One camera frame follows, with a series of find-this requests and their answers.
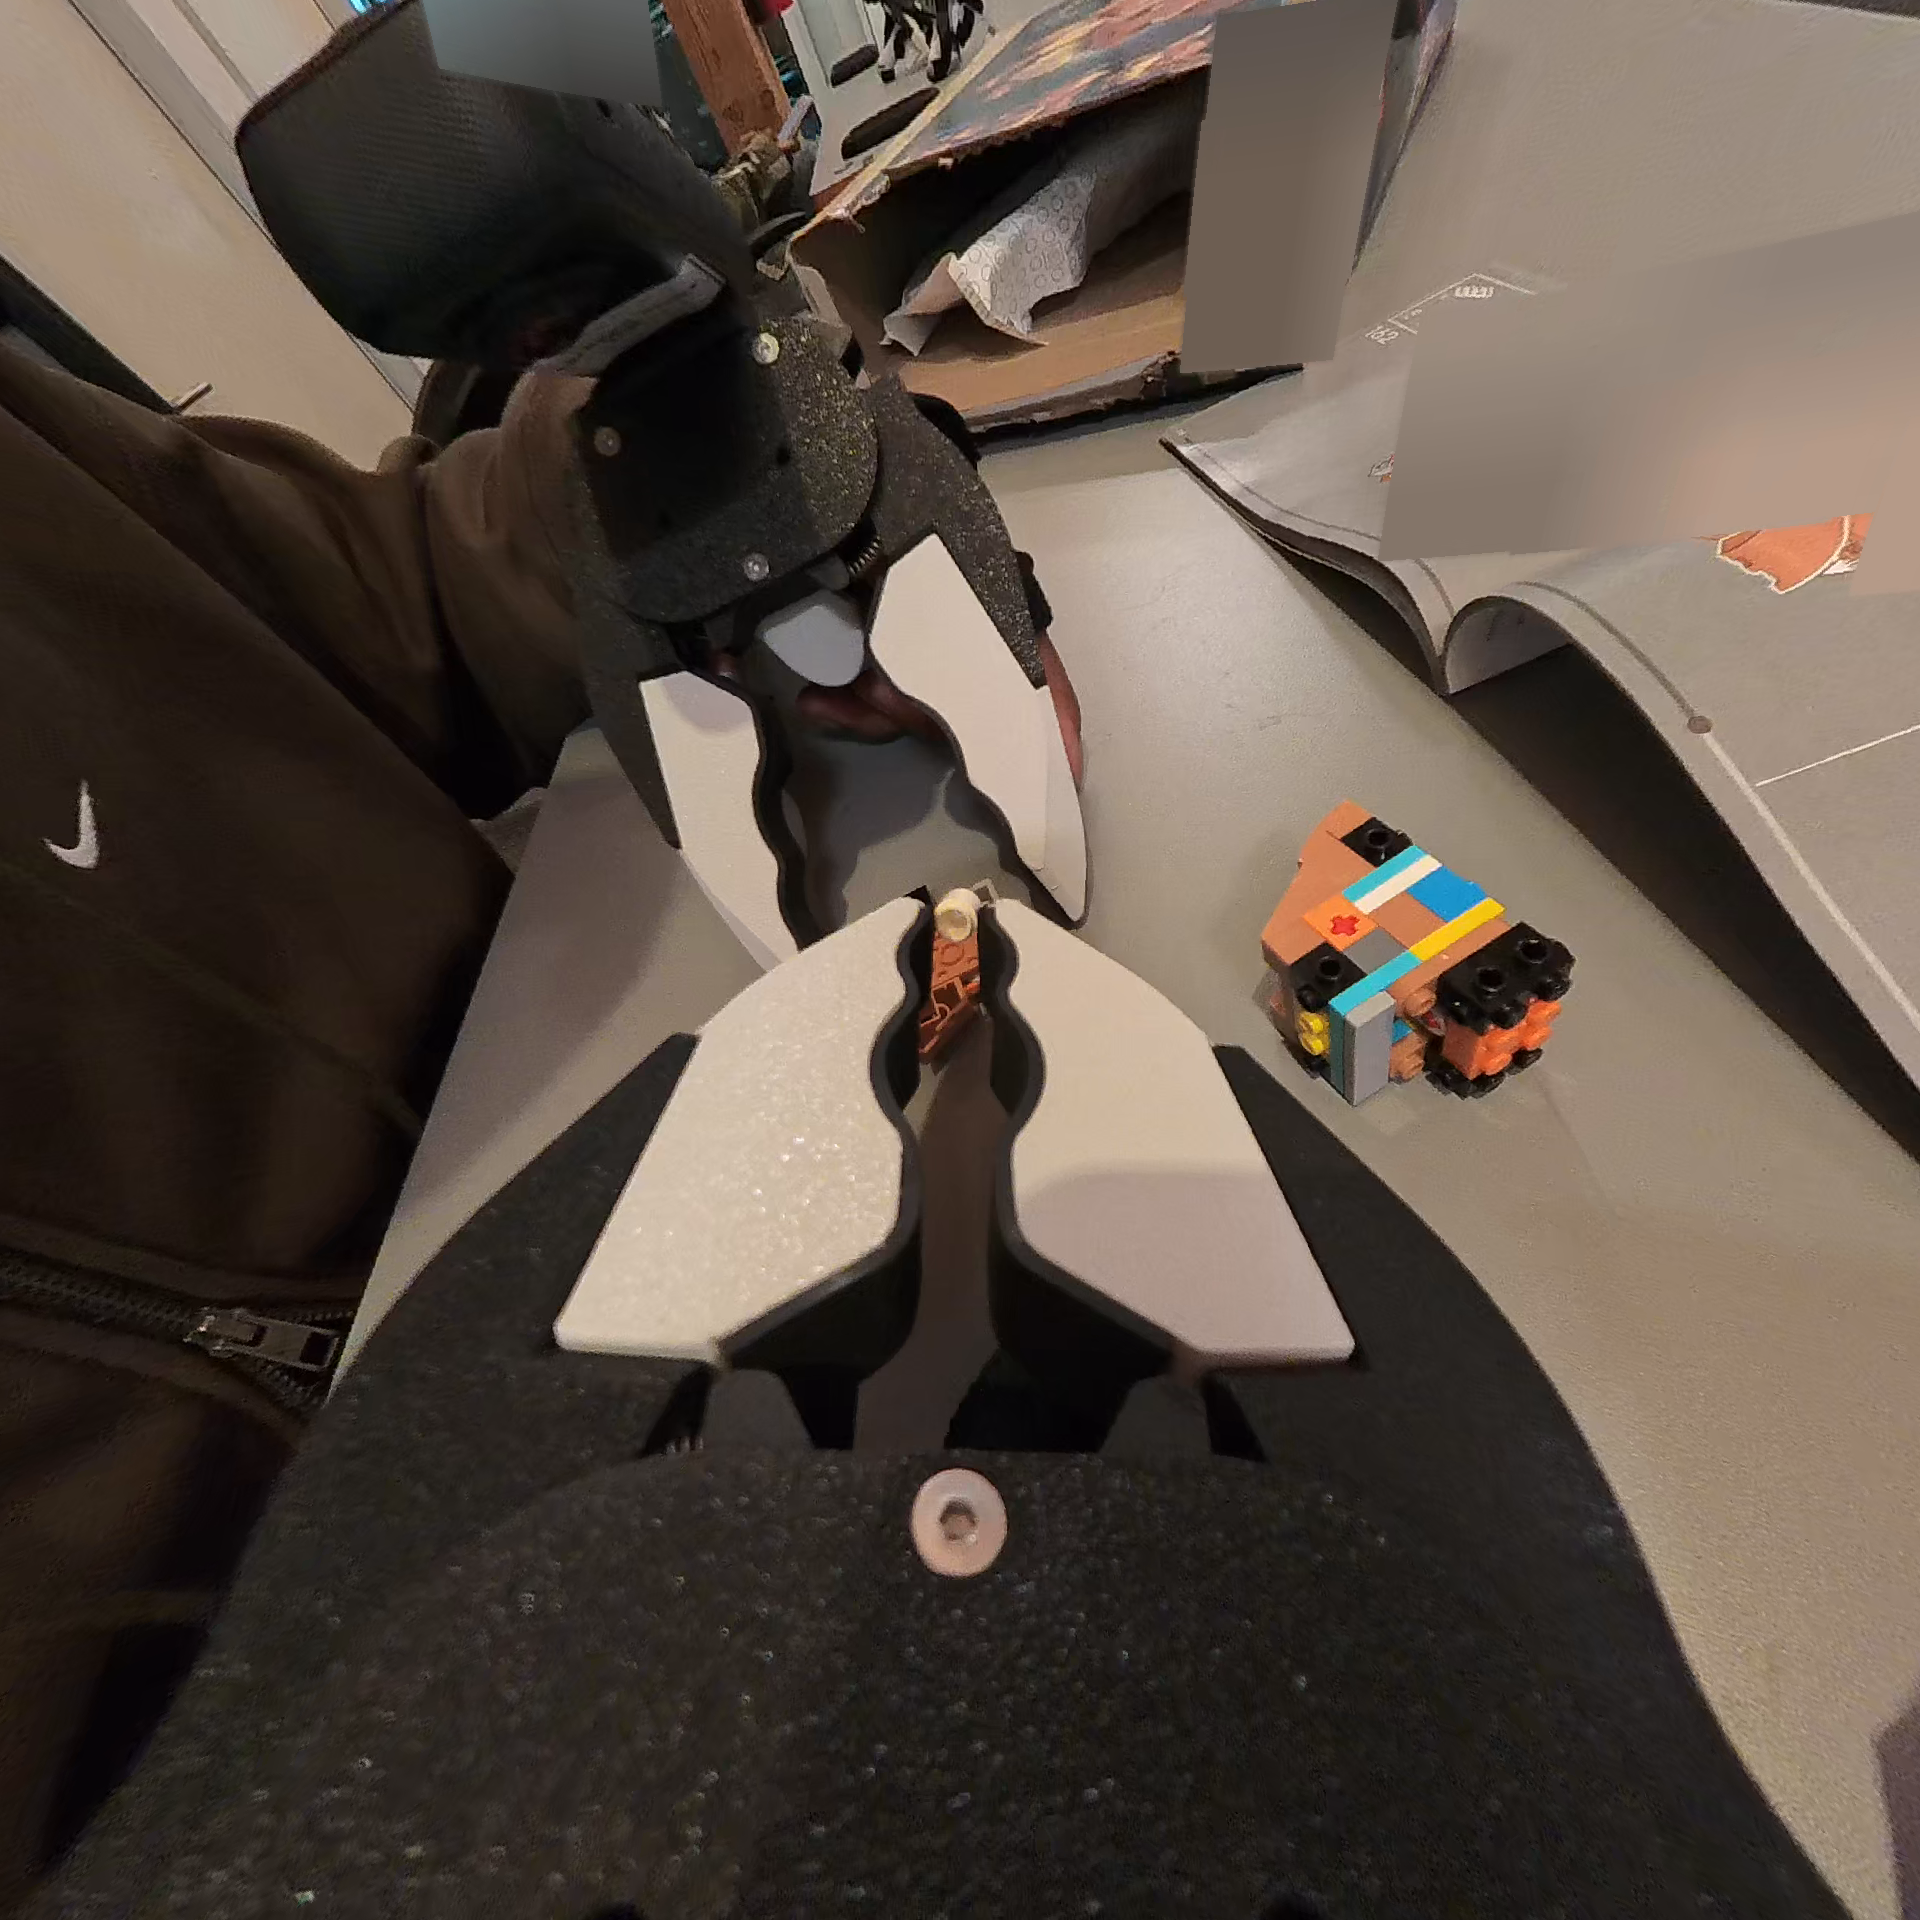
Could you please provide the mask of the multicoloured brick model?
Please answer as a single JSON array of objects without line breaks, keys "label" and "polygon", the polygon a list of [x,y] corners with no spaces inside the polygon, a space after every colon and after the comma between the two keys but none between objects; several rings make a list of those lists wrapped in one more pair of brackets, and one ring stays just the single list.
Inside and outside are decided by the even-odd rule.
[{"label": "multicoloured brick model", "polygon": [[1564,940],[1351,801],[1310,825],[1261,956],[1291,1056],[1348,1108],[1415,1079],[1501,1086],[1548,1048],[1576,969]]}]

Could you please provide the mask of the grey desk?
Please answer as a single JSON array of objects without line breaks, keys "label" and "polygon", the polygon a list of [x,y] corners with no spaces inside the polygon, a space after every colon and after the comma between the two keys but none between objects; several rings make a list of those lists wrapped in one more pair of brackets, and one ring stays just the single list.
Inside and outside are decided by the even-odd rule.
[{"label": "grey desk", "polygon": [[[1859,1917],[1917,1917],[1917,1108],[1686,776],[1576,659],[1445,705],[1359,586],[1249,537],[1134,420],[990,452],[1087,730],[1091,919],[1454,1247],[1561,1387],[1754,1776]],[[1545,1065],[1348,1110],[1288,1072],[1257,933],[1360,801],[1576,952]],[[569,742],[378,1247],[424,1261],[750,976],[605,742]],[[969,1031],[911,1108],[953,1176],[860,1441],[943,1432],[990,1355]]]}]

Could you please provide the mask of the person's brown jacket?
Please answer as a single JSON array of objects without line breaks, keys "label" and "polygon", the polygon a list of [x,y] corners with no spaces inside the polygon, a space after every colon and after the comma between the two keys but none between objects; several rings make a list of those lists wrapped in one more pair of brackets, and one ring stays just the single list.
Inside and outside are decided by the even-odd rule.
[{"label": "person's brown jacket", "polygon": [[3,348],[3,1917],[200,1654],[505,897],[430,458]]}]

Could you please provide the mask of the cardboard box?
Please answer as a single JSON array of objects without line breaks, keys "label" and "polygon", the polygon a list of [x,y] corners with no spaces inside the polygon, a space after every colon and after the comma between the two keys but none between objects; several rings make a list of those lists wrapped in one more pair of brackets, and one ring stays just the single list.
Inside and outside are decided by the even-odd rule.
[{"label": "cardboard box", "polygon": [[[800,231],[804,288],[871,372],[977,426],[1063,420],[1333,352],[1348,275],[1455,4],[1045,4],[860,163]],[[1087,117],[1194,97],[1188,192],[1010,339],[969,311],[883,339],[907,277]]]}]

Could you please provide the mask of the instruction booklet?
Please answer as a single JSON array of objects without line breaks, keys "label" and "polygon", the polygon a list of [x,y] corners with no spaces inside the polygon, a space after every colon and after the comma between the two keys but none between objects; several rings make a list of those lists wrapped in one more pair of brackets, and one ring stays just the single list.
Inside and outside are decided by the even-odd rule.
[{"label": "instruction booklet", "polygon": [[1415,154],[1360,254],[1354,341],[1166,438],[1248,531],[1432,687],[1917,1154],[1917,604],[1855,591],[1863,522],[1652,549],[1383,560],[1409,348],[1441,305],[1629,267],[1917,224],[1917,158]]}]

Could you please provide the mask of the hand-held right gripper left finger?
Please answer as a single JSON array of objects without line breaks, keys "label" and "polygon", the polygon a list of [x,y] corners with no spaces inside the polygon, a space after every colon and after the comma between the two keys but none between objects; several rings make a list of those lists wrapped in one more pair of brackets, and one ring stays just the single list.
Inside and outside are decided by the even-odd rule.
[{"label": "hand-held right gripper left finger", "polygon": [[576,1355],[879,1368],[914,1323],[921,895],[699,1031],[552,1335]]}]

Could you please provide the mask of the small brown brick assembly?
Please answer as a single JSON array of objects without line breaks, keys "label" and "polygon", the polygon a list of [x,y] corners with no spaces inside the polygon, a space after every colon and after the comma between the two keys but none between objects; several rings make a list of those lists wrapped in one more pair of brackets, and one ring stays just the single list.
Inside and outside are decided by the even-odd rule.
[{"label": "small brown brick assembly", "polygon": [[949,940],[939,928],[931,937],[931,985],[916,1015],[916,1056],[937,1065],[978,1015],[978,940],[977,931]]}]

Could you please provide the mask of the person's left forearm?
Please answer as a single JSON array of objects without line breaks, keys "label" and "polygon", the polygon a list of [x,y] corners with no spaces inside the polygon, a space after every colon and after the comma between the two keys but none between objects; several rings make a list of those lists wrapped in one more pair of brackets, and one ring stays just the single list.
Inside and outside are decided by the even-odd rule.
[{"label": "person's left forearm", "polygon": [[585,721],[565,570],[585,398],[533,372],[500,425],[374,466],[267,420],[172,426],[205,567],[470,820],[542,786]]}]

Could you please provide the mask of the printed paper bag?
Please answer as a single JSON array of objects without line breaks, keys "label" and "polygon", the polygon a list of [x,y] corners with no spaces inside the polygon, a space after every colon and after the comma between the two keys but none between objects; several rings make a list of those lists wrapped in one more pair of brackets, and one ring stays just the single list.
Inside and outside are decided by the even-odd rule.
[{"label": "printed paper bag", "polygon": [[883,321],[884,346],[925,352],[953,311],[1028,339],[1045,301],[1079,290],[1104,247],[1188,192],[1200,113],[1166,94],[1082,121],[925,257]]}]

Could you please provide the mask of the person's left hand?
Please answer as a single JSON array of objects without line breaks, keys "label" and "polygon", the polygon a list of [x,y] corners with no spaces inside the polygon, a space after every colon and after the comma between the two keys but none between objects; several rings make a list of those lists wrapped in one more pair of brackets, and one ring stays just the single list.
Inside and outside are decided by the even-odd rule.
[{"label": "person's left hand", "polygon": [[796,693],[796,716],[822,730],[863,742],[937,737],[939,721],[905,694],[879,667],[864,667],[846,685],[805,682]]}]

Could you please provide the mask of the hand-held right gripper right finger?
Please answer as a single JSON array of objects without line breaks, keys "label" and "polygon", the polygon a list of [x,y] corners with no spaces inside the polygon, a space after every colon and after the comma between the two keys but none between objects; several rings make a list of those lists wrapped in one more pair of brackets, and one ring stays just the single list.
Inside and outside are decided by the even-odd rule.
[{"label": "hand-held right gripper right finger", "polygon": [[993,1017],[995,1331],[1033,1363],[1340,1363],[1354,1331],[1209,1035],[1108,952],[1003,897]]}]

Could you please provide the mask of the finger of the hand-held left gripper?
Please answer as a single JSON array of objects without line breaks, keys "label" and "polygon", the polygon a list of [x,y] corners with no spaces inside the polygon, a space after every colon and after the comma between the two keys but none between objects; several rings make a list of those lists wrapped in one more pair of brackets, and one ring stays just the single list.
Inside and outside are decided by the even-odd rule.
[{"label": "finger of the hand-held left gripper", "polygon": [[730,682],[669,672],[640,682],[682,864],[756,966],[822,937],[786,783],[780,721]]},{"label": "finger of the hand-held left gripper", "polygon": [[1091,851],[1060,717],[1033,682],[939,536],[887,566],[871,622],[875,668],[947,733],[1012,838],[1018,864],[1082,923]]}]

